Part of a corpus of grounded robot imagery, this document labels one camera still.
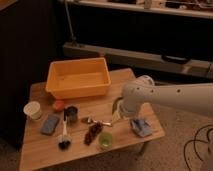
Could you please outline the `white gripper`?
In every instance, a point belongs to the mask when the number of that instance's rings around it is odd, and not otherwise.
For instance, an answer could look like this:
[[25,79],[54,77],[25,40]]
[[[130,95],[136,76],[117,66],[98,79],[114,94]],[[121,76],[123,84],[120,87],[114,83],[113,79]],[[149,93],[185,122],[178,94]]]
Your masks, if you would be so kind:
[[120,107],[117,106],[115,111],[112,114],[111,123],[115,124],[116,122],[122,120],[123,118],[124,118],[124,115],[121,113]]

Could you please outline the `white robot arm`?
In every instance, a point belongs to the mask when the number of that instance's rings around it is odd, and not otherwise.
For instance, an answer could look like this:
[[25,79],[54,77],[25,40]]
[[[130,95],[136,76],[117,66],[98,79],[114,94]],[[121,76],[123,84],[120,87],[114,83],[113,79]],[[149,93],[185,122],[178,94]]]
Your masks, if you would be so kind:
[[112,123],[122,117],[136,117],[144,103],[160,104],[213,118],[213,83],[156,85],[147,76],[127,82]]

